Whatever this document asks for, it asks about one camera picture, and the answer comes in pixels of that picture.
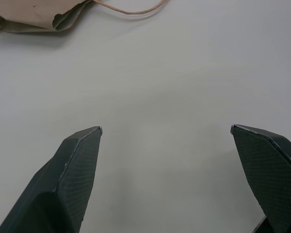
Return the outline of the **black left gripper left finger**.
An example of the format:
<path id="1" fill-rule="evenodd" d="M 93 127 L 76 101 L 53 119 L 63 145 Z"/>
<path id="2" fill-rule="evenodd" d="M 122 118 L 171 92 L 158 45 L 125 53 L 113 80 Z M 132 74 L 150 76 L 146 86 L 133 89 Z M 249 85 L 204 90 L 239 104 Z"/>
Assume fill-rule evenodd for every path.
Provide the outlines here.
<path id="1" fill-rule="evenodd" d="M 102 128 L 67 137 L 32 177 L 0 233 L 78 233 L 94 185 Z"/>

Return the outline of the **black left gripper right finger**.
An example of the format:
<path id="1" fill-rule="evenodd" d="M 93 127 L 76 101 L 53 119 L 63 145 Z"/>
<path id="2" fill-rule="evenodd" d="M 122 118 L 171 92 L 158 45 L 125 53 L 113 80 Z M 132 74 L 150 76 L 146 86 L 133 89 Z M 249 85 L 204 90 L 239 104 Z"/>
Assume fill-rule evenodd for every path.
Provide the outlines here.
<path id="1" fill-rule="evenodd" d="M 291 233 L 291 142 L 266 130 L 234 124 L 247 182 L 264 212 L 256 233 Z"/>

